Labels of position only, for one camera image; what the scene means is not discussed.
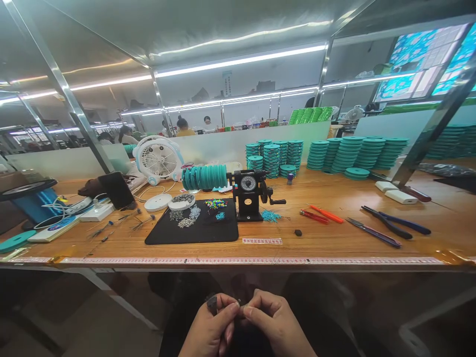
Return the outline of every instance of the white desk fan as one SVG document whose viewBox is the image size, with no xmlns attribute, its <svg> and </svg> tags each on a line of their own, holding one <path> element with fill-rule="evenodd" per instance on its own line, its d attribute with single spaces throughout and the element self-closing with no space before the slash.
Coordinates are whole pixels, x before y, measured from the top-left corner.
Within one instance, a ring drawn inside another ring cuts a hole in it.
<svg viewBox="0 0 476 357">
<path fill-rule="evenodd" d="M 156 186 L 163 179 L 181 180 L 184 164 L 179 145 L 170 139 L 152 135 L 142 139 L 132 151 L 137 168 Z"/>
<path fill-rule="evenodd" d="M 351 110 L 349 110 L 344 117 L 344 119 L 348 122 L 355 122 L 363 117 L 364 111 L 360 105 L 356 105 Z"/>
</svg>

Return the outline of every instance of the wooden workbench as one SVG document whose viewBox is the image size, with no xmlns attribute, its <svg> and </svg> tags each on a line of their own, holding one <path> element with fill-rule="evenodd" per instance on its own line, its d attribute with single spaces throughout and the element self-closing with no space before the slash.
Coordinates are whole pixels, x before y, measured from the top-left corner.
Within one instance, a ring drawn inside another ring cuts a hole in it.
<svg viewBox="0 0 476 357">
<path fill-rule="evenodd" d="M 104 234 L 91 238 L 91 229 L 97 223 L 79 223 L 51 243 L 31 245 L 21 256 L 6 265 L 68 267 L 109 267 L 109 268 L 154 268 L 154 269 L 219 269 L 233 268 L 235 265 L 259 267 L 284 265 L 289 269 L 305 270 L 454 270 L 460 266 L 442 262 L 438 250 L 451 249 L 462 256 L 476 256 L 476 196 L 464 190 L 433 182 L 434 176 L 417 172 L 409 185 L 433 198 L 429 203 L 401 205 L 384 196 L 374 181 L 352 181 L 343 175 L 327 175 L 323 172 L 302 167 L 293 185 L 286 185 L 284 178 L 269 179 L 274 188 L 273 199 L 286 199 L 286 205 L 263 208 L 281 214 L 279 223 L 239 223 L 239 239 L 228 243 L 197 243 L 172 245 L 146 245 L 145 238 L 155 225 L 146 223 L 139 231 L 130 230 L 135 224 L 128 218 L 119 226 L 108 227 Z M 171 181 L 163 183 L 165 188 Z M 169 192 L 179 194 L 182 188 L 177 183 Z M 152 188 L 143 198 L 150 198 L 162 192 Z M 231 197 L 230 194 L 200 192 L 197 199 Z M 344 222 L 330 222 L 323 225 L 299 214 L 300 209 L 312 211 L 307 203 L 328 210 L 342 218 L 352 217 L 380 232 L 397 238 L 401 249 L 377 240 L 373 236 Z M 430 236 L 423 236 L 410 229 L 413 240 L 406 241 L 389 232 L 382 223 L 360 210 L 367 205 L 378 211 L 417 222 L 432 230 Z M 124 212 L 115 211 L 108 219 L 116 222 Z M 149 214 L 143 209 L 140 219 Z M 302 231 L 297 237 L 296 229 Z M 106 242 L 101 239 L 115 231 Z M 15 230 L 2 235 L 8 238 Z M 243 238 L 280 238 L 282 244 L 245 244 Z"/>
</svg>

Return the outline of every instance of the pliers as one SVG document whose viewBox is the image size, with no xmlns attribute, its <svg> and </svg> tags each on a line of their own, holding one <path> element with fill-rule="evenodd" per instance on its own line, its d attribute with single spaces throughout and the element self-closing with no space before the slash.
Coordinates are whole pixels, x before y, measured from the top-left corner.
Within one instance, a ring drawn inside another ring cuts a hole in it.
<svg viewBox="0 0 476 357">
<path fill-rule="evenodd" d="M 396 235 L 404 239 L 412 239 L 413 236 L 409 232 L 401 229 L 400 227 L 395 226 L 390 221 L 395 223 L 400 223 L 424 235 L 431 234 L 431 230 L 429 230 L 428 228 L 424 226 L 420 226 L 419 224 L 415 222 L 411 222 L 411 221 L 404 220 L 402 218 L 390 216 L 383 212 L 377 212 L 374 209 L 367 206 L 362 206 L 362 209 L 369 212 L 372 216 L 378 218 L 385 226 L 387 226 L 389 230 L 391 230 L 393 233 L 395 233 Z"/>
</svg>

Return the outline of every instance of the table leg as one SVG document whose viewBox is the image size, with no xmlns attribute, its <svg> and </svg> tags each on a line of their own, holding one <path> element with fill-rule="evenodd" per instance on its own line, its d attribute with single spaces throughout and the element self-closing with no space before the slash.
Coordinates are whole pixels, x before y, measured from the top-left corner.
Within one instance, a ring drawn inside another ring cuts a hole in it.
<svg viewBox="0 0 476 357">
<path fill-rule="evenodd" d="M 143 323 L 145 323 L 148 328 L 150 328 L 151 330 L 154 330 L 154 331 L 159 330 L 154 323 L 152 323 L 147 317 L 145 317 L 141 312 L 139 312 L 134 306 L 132 306 L 122 296 L 120 296 L 116 292 L 116 290 L 114 290 L 108 283 L 106 283 L 103 279 L 101 279 L 98 276 L 98 274 L 96 273 L 96 271 L 94 271 L 93 269 L 90 269 L 90 268 L 78 268 L 78 269 L 75 269 L 75 272 L 83 275 L 91 283 L 93 283 L 99 289 L 104 291 L 107 295 L 109 295 L 112 299 L 114 299 L 119 305 L 121 305 L 124 309 L 126 309 L 133 316 L 137 317 L 139 320 L 141 320 Z"/>
</svg>

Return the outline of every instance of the colorful beads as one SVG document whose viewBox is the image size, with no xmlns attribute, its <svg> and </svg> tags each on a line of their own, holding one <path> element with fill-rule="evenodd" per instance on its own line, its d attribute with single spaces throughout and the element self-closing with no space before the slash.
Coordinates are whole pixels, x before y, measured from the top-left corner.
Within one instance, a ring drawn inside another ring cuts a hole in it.
<svg viewBox="0 0 476 357">
<path fill-rule="evenodd" d="M 227 203 L 222 199 L 206 200 L 205 204 L 210 209 L 218 209 L 218 208 L 223 208 L 227 206 Z"/>
</svg>

